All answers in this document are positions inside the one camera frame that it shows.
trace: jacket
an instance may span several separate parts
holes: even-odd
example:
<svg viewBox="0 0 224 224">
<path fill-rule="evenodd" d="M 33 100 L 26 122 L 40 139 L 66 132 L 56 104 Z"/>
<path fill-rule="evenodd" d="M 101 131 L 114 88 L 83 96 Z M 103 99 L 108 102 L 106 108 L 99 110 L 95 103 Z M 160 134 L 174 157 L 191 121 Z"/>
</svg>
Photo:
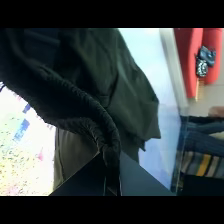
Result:
<svg viewBox="0 0 224 224">
<path fill-rule="evenodd" d="M 56 136 L 60 149 L 55 153 L 60 183 L 78 169 L 63 168 L 78 158 L 71 148 L 83 157 L 91 149 L 89 159 L 102 152 L 107 167 L 117 167 L 121 149 L 138 150 L 144 141 L 160 137 L 158 99 L 118 29 L 60 29 L 53 67 L 29 54 L 25 31 L 0 30 L 0 80 L 58 127 L 57 136 L 62 132 L 62 141 Z M 68 151 L 63 133 L 79 139 Z"/>
</svg>

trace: white surface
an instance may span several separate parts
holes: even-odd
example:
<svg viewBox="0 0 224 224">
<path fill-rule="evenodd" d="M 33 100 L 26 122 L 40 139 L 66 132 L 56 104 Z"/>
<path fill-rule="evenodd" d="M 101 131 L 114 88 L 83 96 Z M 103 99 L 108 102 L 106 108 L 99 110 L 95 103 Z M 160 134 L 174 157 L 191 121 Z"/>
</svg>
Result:
<svg viewBox="0 0 224 224">
<path fill-rule="evenodd" d="M 180 118 L 159 28 L 120 28 L 135 62 L 151 83 L 159 101 L 161 139 L 146 142 L 140 165 L 170 187 L 180 131 Z"/>
</svg>

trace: red chair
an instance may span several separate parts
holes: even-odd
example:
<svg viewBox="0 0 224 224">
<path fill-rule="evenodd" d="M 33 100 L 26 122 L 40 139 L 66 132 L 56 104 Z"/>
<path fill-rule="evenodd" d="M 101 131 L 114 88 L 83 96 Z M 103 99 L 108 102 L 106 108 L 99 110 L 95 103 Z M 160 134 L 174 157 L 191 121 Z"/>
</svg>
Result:
<svg viewBox="0 0 224 224">
<path fill-rule="evenodd" d="M 214 67 L 208 68 L 205 84 L 214 83 L 220 72 L 222 28 L 174 28 L 187 97 L 196 96 L 196 58 L 202 45 L 216 50 Z"/>
</svg>

